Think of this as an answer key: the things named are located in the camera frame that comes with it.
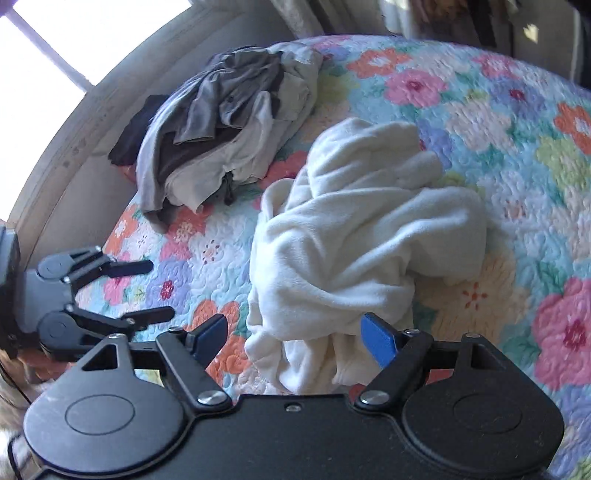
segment purple flower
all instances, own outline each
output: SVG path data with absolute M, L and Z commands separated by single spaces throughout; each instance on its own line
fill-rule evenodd
M 190 284 L 193 279 L 191 266 L 185 260 L 167 258 L 158 265 L 156 276 L 146 289 L 146 308 L 171 306 L 177 315 L 186 313 Z
M 350 51 L 339 45 L 331 45 L 322 49 L 324 58 L 333 59 L 334 61 L 343 61 L 349 57 Z
M 536 120 L 544 107 L 544 97 L 521 80 L 499 79 L 490 92 L 494 100 L 508 105 L 514 114 L 527 120 Z
M 432 127 L 426 120 L 417 121 L 417 127 L 421 149 L 435 152 L 444 170 L 450 169 L 452 161 L 449 157 L 453 151 L 453 144 L 449 134 L 442 128 Z
M 562 412 L 565 430 L 550 472 L 566 478 L 591 452 L 591 392 L 589 387 L 568 386 L 551 396 Z

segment silver bolt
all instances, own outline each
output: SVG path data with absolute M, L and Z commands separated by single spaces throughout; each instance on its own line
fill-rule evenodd
M 288 411 L 288 412 L 301 411 L 301 405 L 299 403 L 290 403 L 288 406 L 285 407 L 285 411 Z
M 390 400 L 390 395 L 381 390 L 368 390 L 359 397 L 366 405 L 383 405 Z
M 197 396 L 197 401 L 203 405 L 219 405 L 227 398 L 228 396 L 221 390 L 207 390 Z

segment black cable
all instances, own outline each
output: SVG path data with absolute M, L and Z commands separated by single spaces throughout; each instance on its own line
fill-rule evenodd
M 7 448 L 7 454 L 8 454 L 8 462 L 10 463 L 10 466 L 12 467 L 12 471 L 14 472 L 14 478 L 16 480 L 22 480 L 22 475 L 21 475 L 21 470 L 18 467 L 18 462 L 17 460 L 14 458 L 14 442 L 16 440 L 18 440 L 21 437 L 20 433 L 17 433 L 14 437 L 12 437 L 10 439 L 10 441 L 8 442 L 8 448 Z
M 12 384 L 12 386 L 13 386 L 14 388 L 16 388 L 16 389 L 18 390 L 18 392 L 19 392 L 19 393 L 22 395 L 22 397 L 23 397 L 23 398 L 24 398 L 24 399 L 27 401 L 27 403 L 28 403 L 29 405 L 31 405 L 31 403 L 33 403 L 33 402 L 32 402 L 32 401 L 29 399 L 29 397 L 27 397 L 27 396 L 25 395 L 25 392 L 23 392 L 23 391 L 21 390 L 21 387 L 19 387 L 19 386 L 17 385 L 17 383 L 16 383 L 16 382 L 15 382 L 15 381 L 12 379 L 12 377 L 9 375 L 9 373 L 8 373 L 8 372 L 6 371 L 6 369 L 4 368 L 4 365 L 2 364 L 2 362 L 0 362 L 0 369 L 2 370 L 2 373 L 3 373 L 2 377 L 4 378 L 4 380 L 6 380 L 6 379 L 9 379 L 9 380 L 10 380 L 10 383 Z

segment window pane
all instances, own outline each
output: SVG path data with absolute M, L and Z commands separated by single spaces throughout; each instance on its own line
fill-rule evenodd
M 0 219 L 7 220 L 37 160 L 84 93 L 5 17 L 0 45 Z
M 96 85 L 189 6 L 188 0 L 19 0 L 14 9 Z

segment quilted bedspread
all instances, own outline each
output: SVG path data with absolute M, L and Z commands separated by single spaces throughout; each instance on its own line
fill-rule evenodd
M 563 413 L 551 472 L 591 478 L 591 92 L 470 47 L 367 36 L 305 42 L 324 54 L 319 98 L 266 178 L 240 187 L 231 206 L 212 199 L 197 213 L 183 209 L 165 235 L 134 199 L 105 251 L 148 258 L 154 271 L 98 281 L 79 293 L 80 305 L 109 316 L 171 305 L 173 323 L 186 328 L 224 313 L 231 333 L 207 371 L 233 397 L 276 393 L 243 348 L 261 193 L 294 177 L 318 135 L 349 116 L 415 122 L 421 147 L 444 166 L 440 184 L 474 189 L 489 215 L 480 278 L 417 279 L 415 324 L 440 339 L 476 331 L 495 342 Z

